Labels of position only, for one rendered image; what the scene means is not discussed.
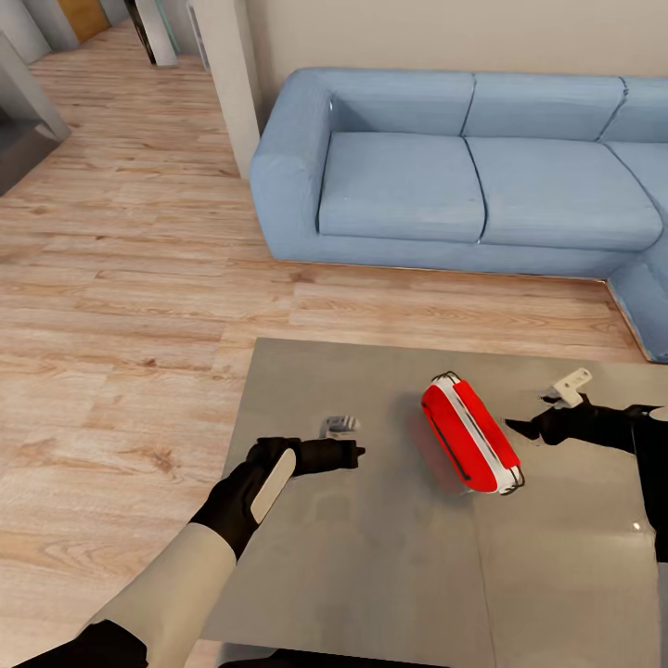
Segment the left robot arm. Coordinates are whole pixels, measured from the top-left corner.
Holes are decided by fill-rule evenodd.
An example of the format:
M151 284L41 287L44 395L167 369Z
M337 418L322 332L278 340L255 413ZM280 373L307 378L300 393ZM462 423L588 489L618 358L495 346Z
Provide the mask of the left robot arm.
M185 668L199 634L254 532L290 477L358 468L366 453L338 432L355 417L322 420L318 439L260 437L203 507L72 641L14 668Z

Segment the radio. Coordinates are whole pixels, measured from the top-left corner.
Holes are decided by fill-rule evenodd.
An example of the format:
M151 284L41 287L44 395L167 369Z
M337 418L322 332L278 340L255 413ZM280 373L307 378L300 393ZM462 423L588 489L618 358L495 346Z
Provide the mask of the radio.
M520 487L520 460L481 398L455 374L431 381L422 411L459 478L482 493L513 494Z

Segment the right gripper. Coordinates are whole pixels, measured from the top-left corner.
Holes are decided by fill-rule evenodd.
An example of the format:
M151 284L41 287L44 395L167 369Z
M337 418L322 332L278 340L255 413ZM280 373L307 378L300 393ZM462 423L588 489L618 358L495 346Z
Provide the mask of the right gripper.
M507 419L507 425L534 441L542 435L546 444L557 446L567 437L601 444L594 431L595 418L600 405L591 405L584 392L578 392L582 402L576 407L550 407L545 413L533 417L531 422Z

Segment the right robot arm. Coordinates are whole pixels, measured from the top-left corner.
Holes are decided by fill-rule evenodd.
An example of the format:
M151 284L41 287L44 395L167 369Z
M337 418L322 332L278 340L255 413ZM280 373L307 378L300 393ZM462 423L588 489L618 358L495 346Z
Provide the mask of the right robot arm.
M668 668L668 405L629 406L624 410L591 405L576 389L591 380L578 368L546 388L554 407L531 422L507 419L507 425L534 441L542 435L557 446L567 437L636 453L644 508L655 528L660 594L661 668Z

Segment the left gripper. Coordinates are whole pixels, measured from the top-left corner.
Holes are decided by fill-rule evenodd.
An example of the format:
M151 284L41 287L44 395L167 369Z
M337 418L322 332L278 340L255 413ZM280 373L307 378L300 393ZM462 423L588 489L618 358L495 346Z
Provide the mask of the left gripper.
M354 440L316 439L318 466L314 474L336 469L358 468L357 456L366 453L365 447L358 447Z

